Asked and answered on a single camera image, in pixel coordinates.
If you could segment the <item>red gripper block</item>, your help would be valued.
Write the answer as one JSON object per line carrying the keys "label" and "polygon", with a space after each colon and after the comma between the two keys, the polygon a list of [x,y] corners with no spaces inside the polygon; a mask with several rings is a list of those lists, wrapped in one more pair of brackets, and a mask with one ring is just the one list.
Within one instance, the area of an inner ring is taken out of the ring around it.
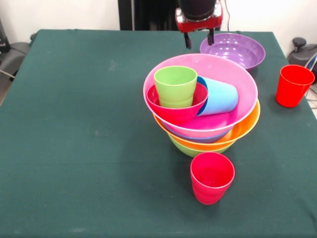
{"label": "red gripper block", "polygon": [[212,16],[203,21],[190,21],[184,17],[184,15],[175,16],[176,25],[178,30],[184,33],[185,45],[187,49],[192,47],[191,39],[189,37],[190,32],[209,29],[208,33],[208,45],[214,44],[214,29],[218,28],[222,24],[223,15]]}

